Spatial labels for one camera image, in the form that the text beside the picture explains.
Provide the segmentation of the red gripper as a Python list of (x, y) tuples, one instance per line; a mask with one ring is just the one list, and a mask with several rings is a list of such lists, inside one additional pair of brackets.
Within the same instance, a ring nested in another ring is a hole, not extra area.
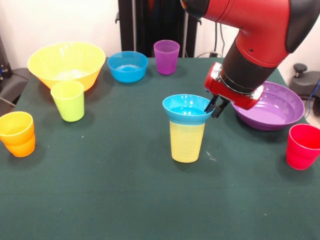
[[(240, 93), (231, 89), (224, 81), (221, 76), (222, 64), (215, 62), (204, 81), (204, 89), (210, 92), (213, 97), (205, 108), (206, 113), (212, 112), (212, 118), (218, 118), (222, 111), (228, 105), (228, 101), (234, 105), (249, 110), (251, 109), (261, 98), (264, 90), (264, 86), (259, 86), (252, 93)], [(216, 106), (218, 97), (221, 97), (222, 102)]]

